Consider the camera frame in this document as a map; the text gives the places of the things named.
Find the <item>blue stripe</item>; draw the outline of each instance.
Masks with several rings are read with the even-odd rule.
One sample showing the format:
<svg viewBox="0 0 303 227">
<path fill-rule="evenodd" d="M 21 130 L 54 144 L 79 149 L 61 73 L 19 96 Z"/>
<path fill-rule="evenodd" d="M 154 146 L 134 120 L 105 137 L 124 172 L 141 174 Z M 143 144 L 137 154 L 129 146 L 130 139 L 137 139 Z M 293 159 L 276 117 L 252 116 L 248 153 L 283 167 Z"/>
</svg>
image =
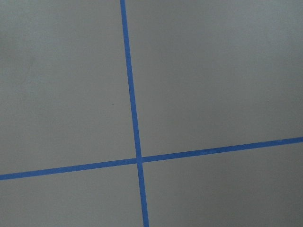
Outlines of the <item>blue stripe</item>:
<svg viewBox="0 0 303 227">
<path fill-rule="evenodd" d="M 168 160 L 168 159 L 175 159 L 182 157 L 210 155 L 210 154 L 224 153 L 224 152 L 237 151 L 237 150 L 265 148 L 265 147 L 273 147 L 273 146 L 286 145 L 292 143 L 302 143 L 302 142 L 303 142 L 303 137 L 284 139 L 284 140 L 273 140 L 267 142 L 249 143 L 249 144 L 242 144 L 242 145 L 229 146 L 229 147 L 210 148 L 210 149 L 186 151 L 186 152 L 179 152 L 179 153 L 166 154 L 166 155 L 148 156 L 148 157 L 143 157 L 142 162 L 154 162 L 154 161 L 161 161 L 161 160 Z"/>
<path fill-rule="evenodd" d="M 14 173 L 14 174 L 4 174 L 4 175 L 0 175 L 0 180 L 9 180 L 9 179 L 32 177 L 32 176 L 50 175 L 50 174 L 60 174 L 60 173 L 68 173 L 68 172 L 81 171 L 81 170 L 106 168 L 112 166 L 123 166 L 129 164 L 136 164 L 136 161 L 137 161 L 136 158 L 130 158 L 130 159 L 117 160 L 117 161 L 99 162 L 99 163 L 67 166 L 67 167 L 60 167 L 53 169 L 43 169 L 43 170 L 28 171 L 22 173 Z"/>
<path fill-rule="evenodd" d="M 125 47 L 129 97 L 130 97 L 132 120 L 133 120 L 134 143 L 135 143 L 136 158 L 137 158 L 143 226 L 149 227 L 146 192 L 145 192 L 145 184 L 144 184 L 144 174 L 143 174 L 143 166 L 142 166 L 142 154 L 141 154 L 141 145 L 140 145 L 140 136 L 139 136 L 139 126 L 138 126 L 136 99 L 135 99 L 135 91 L 134 91 L 132 60 L 131 60 L 131 52 L 130 52 L 128 28 L 127 28 L 125 0 L 120 0 L 120 5 L 121 5 L 121 16 L 122 16 L 122 27 L 123 27 L 123 38 L 124 38 L 124 47 Z"/>
</svg>

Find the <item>blue line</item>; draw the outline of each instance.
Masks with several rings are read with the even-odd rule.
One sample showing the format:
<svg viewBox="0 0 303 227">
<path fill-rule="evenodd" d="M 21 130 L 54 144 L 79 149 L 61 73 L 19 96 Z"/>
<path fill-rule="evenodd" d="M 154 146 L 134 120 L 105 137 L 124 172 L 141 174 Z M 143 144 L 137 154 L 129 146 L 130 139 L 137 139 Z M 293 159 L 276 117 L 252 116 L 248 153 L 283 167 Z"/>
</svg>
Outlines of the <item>blue line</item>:
<svg viewBox="0 0 303 227">
<path fill-rule="evenodd" d="M 3 175 L 0 175 L 0 180 L 2 181 L 2 180 L 10 180 L 10 179 L 16 179 L 16 178 L 32 177 L 32 176 L 60 174 L 60 173 L 68 173 L 68 172 L 81 171 L 81 170 L 106 168 L 106 167 L 112 167 L 112 166 L 123 166 L 123 165 L 129 165 L 129 164 L 136 164 L 136 162 L 137 162 L 136 158 L 130 158 L 130 159 L 117 160 L 117 161 L 99 162 L 99 163 L 92 163 L 92 164 L 67 166 L 67 167 L 60 167 L 60 168 L 53 168 L 53 169 L 35 170 L 35 171 L 13 173 L 13 174 L 3 174 Z"/>
<path fill-rule="evenodd" d="M 137 159 L 137 168 L 138 168 L 143 226 L 149 227 L 146 192 L 145 192 L 145 184 L 144 184 L 144 173 L 143 173 L 143 165 L 142 165 L 142 154 L 141 154 L 141 145 L 140 145 L 140 136 L 139 136 L 139 126 L 138 126 L 136 99 L 135 99 L 135 91 L 134 91 L 132 60 L 131 60 L 131 52 L 130 52 L 128 28 L 127 28 L 125 0 L 120 0 L 120 5 L 121 5 L 121 17 L 122 17 L 129 97 L 130 97 L 132 120 L 133 120 L 134 143 L 135 143 L 135 149 L 136 149 L 136 159 Z"/>
<path fill-rule="evenodd" d="M 242 144 L 242 145 L 229 146 L 229 147 L 210 148 L 210 149 L 186 151 L 186 152 L 179 152 L 179 153 L 166 154 L 166 155 L 148 156 L 148 157 L 143 157 L 142 162 L 155 162 L 155 161 L 182 158 L 182 157 L 210 155 L 210 154 L 224 153 L 224 152 L 237 151 L 237 150 L 265 148 L 265 147 L 273 147 L 273 146 L 302 143 L 302 142 L 303 142 L 303 137 L 284 139 L 284 140 L 273 140 L 267 142 L 249 143 L 249 144 Z"/>
</svg>

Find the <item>gray floor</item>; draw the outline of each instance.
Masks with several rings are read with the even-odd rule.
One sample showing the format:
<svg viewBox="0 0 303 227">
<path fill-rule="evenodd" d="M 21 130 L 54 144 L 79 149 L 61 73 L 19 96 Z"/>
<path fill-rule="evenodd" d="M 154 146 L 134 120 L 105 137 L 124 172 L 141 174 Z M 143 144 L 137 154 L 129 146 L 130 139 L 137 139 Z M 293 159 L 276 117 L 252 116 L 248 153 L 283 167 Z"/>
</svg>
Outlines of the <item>gray floor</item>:
<svg viewBox="0 0 303 227">
<path fill-rule="evenodd" d="M 126 0 L 143 156 L 303 136 L 303 2 Z M 134 158 L 120 1 L 0 0 L 0 175 Z M 303 144 L 144 163 L 151 227 L 303 225 Z M 143 226 L 136 165 L 0 181 L 0 225 Z"/>
</svg>

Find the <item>vertical blue line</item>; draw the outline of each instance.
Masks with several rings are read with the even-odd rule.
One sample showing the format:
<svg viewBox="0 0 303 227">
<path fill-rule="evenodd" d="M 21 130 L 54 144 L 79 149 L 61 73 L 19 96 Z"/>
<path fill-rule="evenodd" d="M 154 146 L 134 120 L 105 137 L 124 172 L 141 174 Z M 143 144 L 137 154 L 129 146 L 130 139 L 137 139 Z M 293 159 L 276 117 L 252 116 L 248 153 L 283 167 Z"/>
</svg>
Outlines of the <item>vertical blue line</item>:
<svg viewBox="0 0 303 227">
<path fill-rule="evenodd" d="M 123 38 L 124 38 L 124 47 L 125 47 L 129 97 L 130 97 L 130 102 L 131 102 L 131 111 L 132 111 L 132 120 L 133 120 L 134 144 L 135 144 L 135 149 L 136 149 L 136 159 L 137 159 L 137 168 L 138 168 L 143 226 L 149 227 L 143 165 L 142 165 L 142 155 L 141 155 L 141 145 L 140 145 L 140 136 L 139 136 L 139 126 L 138 126 L 138 118 L 137 118 L 136 99 L 135 99 L 135 94 L 134 94 L 134 79 L 133 79 L 131 52 L 130 52 L 128 28 L 127 28 L 125 0 L 120 0 L 120 5 L 121 5 L 121 16 L 122 16 L 122 27 L 123 27 Z"/>
</svg>

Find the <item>horizontal blue line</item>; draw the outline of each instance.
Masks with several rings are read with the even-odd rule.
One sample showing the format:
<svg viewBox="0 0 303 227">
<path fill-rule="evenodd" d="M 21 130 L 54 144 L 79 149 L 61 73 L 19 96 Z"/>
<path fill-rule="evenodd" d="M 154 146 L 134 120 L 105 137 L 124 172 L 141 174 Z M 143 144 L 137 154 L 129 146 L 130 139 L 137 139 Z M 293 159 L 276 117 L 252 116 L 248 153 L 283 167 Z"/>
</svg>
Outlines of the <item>horizontal blue line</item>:
<svg viewBox="0 0 303 227">
<path fill-rule="evenodd" d="M 273 147 L 273 146 L 286 145 L 286 144 L 292 144 L 292 143 L 301 143 L 301 142 L 303 142 L 303 137 L 284 139 L 284 140 L 273 140 L 273 141 L 267 141 L 267 142 L 249 143 L 249 144 L 242 144 L 242 145 L 221 147 L 221 148 L 210 148 L 210 149 L 203 149 L 203 150 L 185 151 L 185 152 L 172 153 L 172 154 L 166 154 L 166 155 L 155 155 L 155 156 L 142 157 L 142 162 L 155 162 L 155 161 L 182 158 L 182 157 L 210 155 L 210 154 L 224 153 L 224 152 L 230 152 L 230 151 Z"/>
<path fill-rule="evenodd" d="M 117 161 L 84 164 L 78 166 L 67 166 L 67 167 L 60 167 L 53 169 L 28 171 L 22 173 L 4 174 L 4 175 L 0 175 L 0 180 L 9 180 L 9 179 L 32 177 L 32 176 L 50 175 L 50 174 L 60 174 L 60 173 L 68 173 L 68 172 L 81 171 L 81 170 L 106 168 L 112 166 L 123 166 L 123 165 L 136 164 L 136 163 L 137 163 L 136 158 L 130 158 L 130 159 L 117 160 Z"/>
<path fill-rule="evenodd" d="M 142 162 L 155 162 L 155 161 L 169 160 L 169 159 L 175 159 L 175 158 L 193 157 L 193 156 L 210 155 L 210 154 L 216 154 L 216 153 L 224 153 L 224 152 L 230 152 L 230 151 L 238 151 L 238 150 L 274 147 L 274 146 L 279 146 L 279 145 L 287 145 L 287 144 L 302 143 L 302 142 L 303 142 L 303 137 L 284 139 L 284 140 L 273 140 L 273 141 L 249 143 L 249 144 L 242 144 L 242 145 L 229 146 L 229 147 L 210 148 L 210 149 L 186 151 L 186 152 L 179 152 L 179 153 L 166 154 L 166 155 L 147 156 L 147 157 L 142 157 Z M 68 173 L 68 172 L 74 172 L 74 171 L 106 168 L 106 167 L 112 167 L 112 166 L 124 166 L 124 165 L 136 164 L 136 163 L 137 163 L 136 158 L 130 158 L 130 159 L 123 159 L 123 160 L 116 160 L 116 161 L 84 164 L 84 165 L 78 165 L 78 166 L 67 166 L 67 167 L 60 167 L 60 168 L 53 168 L 53 169 L 43 169 L 43 170 L 35 170 L 35 171 L 13 173 L 13 174 L 3 174 L 3 175 L 0 175 L 0 180 L 9 180 L 9 179 L 32 177 L 32 176 Z"/>
</svg>

